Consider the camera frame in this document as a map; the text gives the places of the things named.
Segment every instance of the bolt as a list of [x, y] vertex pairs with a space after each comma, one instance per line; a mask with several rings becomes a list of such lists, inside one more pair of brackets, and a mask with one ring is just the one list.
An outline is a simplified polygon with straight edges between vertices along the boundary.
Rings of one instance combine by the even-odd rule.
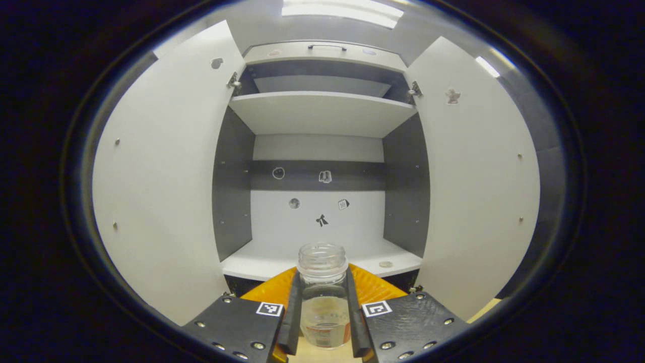
[[396, 345], [395, 342], [385, 342], [381, 344], [381, 349], [385, 349], [385, 350], [391, 349], [391, 348], [394, 348], [395, 345]]

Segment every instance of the glass jar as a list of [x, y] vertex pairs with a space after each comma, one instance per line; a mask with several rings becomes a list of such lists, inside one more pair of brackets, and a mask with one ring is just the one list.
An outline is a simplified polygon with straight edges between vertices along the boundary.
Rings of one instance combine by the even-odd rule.
[[300, 329], [312, 345], [335, 349], [350, 339], [345, 250], [328, 243], [307, 244], [298, 252], [303, 287]]

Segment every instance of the open cabinet door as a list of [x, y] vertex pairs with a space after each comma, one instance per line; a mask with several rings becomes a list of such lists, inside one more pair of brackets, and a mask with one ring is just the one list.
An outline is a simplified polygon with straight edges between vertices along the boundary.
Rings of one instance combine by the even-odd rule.
[[[504, 287], [531, 241], [535, 148], [502, 85], [440, 37], [405, 72], [428, 148], [430, 221], [417, 283], [467, 320]], [[450, 89], [461, 93], [449, 103]]]
[[243, 69], [226, 21], [194, 35], [132, 84], [96, 152], [92, 198], [105, 248], [132, 289], [179, 325], [228, 289], [213, 233], [213, 163], [227, 83]]

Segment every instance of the cabinet handle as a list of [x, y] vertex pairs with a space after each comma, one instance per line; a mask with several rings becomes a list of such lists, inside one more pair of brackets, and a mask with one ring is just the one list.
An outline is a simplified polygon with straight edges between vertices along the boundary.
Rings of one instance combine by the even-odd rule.
[[338, 47], [342, 49], [343, 52], [347, 51], [347, 48], [342, 47], [340, 45], [331, 45], [331, 44], [309, 44], [307, 48], [313, 49], [314, 47]]

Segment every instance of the cabinet shelf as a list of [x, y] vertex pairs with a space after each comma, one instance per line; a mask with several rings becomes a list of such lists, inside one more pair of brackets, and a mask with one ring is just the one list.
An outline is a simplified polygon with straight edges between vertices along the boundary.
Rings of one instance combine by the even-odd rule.
[[229, 106], [256, 135], [384, 138], [417, 113], [407, 103], [340, 92], [288, 91], [233, 97]]

